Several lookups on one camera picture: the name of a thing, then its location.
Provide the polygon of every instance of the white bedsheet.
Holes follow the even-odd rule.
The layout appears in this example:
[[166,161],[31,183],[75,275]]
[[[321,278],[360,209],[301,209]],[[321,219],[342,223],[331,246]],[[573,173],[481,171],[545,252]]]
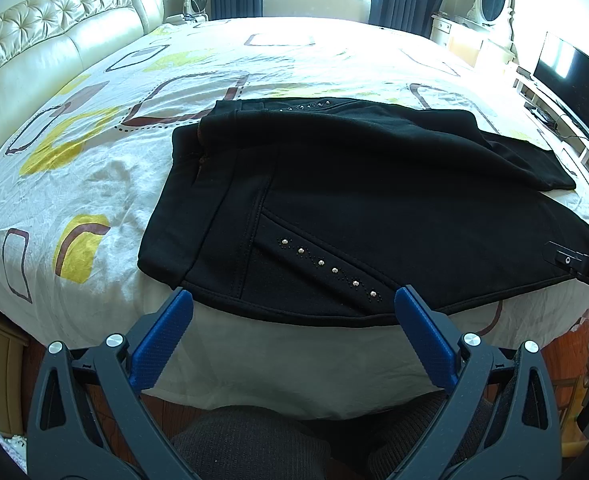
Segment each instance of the white bedsheet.
[[[78,348],[158,309],[170,290],[136,261],[172,164],[172,130],[216,100],[277,96],[466,108],[484,130],[549,149],[514,91],[424,38],[310,18],[163,25],[78,76],[0,150],[0,310],[44,344]],[[548,195],[589,224],[589,190],[575,180],[576,191]],[[543,346],[587,310],[589,287],[571,281],[452,319],[492,344]],[[399,327],[288,326],[196,304],[150,393],[346,418],[430,389]]]

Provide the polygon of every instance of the oval mirror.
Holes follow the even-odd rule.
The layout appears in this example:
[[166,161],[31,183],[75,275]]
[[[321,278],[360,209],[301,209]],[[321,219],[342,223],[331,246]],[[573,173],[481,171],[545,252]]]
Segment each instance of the oval mirror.
[[490,23],[495,21],[503,12],[505,0],[481,0],[481,14],[484,21]]

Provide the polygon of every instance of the white dresser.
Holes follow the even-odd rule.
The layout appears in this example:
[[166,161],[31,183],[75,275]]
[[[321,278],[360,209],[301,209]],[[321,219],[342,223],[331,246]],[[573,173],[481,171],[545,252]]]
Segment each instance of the white dresser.
[[516,57],[489,36],[491,31],[466,18],[433,14],[434,43],[446,47],[470,66],[492,75],[502,75],[507,64]]

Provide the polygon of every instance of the black trousers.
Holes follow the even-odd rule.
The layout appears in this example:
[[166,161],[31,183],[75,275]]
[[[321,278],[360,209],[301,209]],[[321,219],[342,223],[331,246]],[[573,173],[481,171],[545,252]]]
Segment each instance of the black trousers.
[[[309,421],[254,406],[226,406],[202,415],[172,444],[202,480],[325,480],[331,457],[367,480],[385,480],[444,401],[439,391],[383,413]],[[491,404],[481,400],[451,465],[474,455],[491,412]]]
[[463,110],[222,101],[172,140],[139,268],[235,316],[397,325],[403,285],[450,315],[570,279],[549,241],[589,254],[589,225],[539,193],[575,187],[554,152]]

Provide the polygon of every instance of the yellow pattern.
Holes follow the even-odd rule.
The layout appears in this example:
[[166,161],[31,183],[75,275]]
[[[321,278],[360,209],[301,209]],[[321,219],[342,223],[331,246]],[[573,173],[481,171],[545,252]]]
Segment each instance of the yellow pattern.
[[[83,150],[86,140],[101,133],[103,127],[119,113],[119,107],[103,108],[70,117],[47,134],[36,150],[28,157],[28,160],[19,170],[21,176],[39,173],[40,171],[55,170],[71,163]],[[75,122],[87,117],[99,116],[94,127],[78,139],[62,142],[55,146],[54,143]]]
[[271,89],[267,97],[341,97],[341,94],[346,93],[347,90],[344,88],[318,88],[302,83],[288,83]]
[[74,78],[66,86],[64,86],[61,90],[59,90],[59,93],[57,95],[69,94],[77,86],[79,86],[81,83],[83,83],[88,77],[90,77],[90,74],[81,74],[81,75],[76,76],[76,78]]
[[400,105],[406,108],[417,108],[417,100],[412,99],[402,99],[399,97],[387,97],[385,98],[385,102],[391,105]]
[[379,94],[378,92],[372,92],[368,90],[363,92],[357,92],[356,94],[354,94],[354,97],[378,97],[380,95],[381,94]]
[[159,57],[148,68],[144,68],[143,72],[152,72],[154,70],[164,70],[166,68],[178,68],[179,66],[198,63],[204,59],[212,56],[213,48],[206,48],[201,50],[189,50],[187,52],[177,52],[176,54],[168,54],[167,56]]
[[[101,224],[110,227],[110,222],[105,215],[77,215],[66,225],[59,243],[57,243],[52,259],[52,268],[56,272],[56,264],[59,259],[63,241],[68,237],[70,232],[82,224]],[[103,239],[102,235],[91,232],[79,234],[69,245],[66,250],[65,258],[61,268],[60,276],[66,280],[76,283],[84,283],[92,272],[95,254],[97,254],[98,245]]]
[[531,135],[525,134],[519,130],[514,130],[514,129],[510,128],[510,133],[507,136],[512,137],[513,139],[527,140],[530,144],[534,144],[535,146],[538,146],[539,148],[542,148],[543,150],[549,150],[548,143],[545,142],[538,135],[531,136]]
[[159,25],[159,27],[155,28],[151,33],[148,34],[148,36],[168,36],[173,32],[175,32],[175,30],[172,29],[172,26],[164,23],[163,25]]

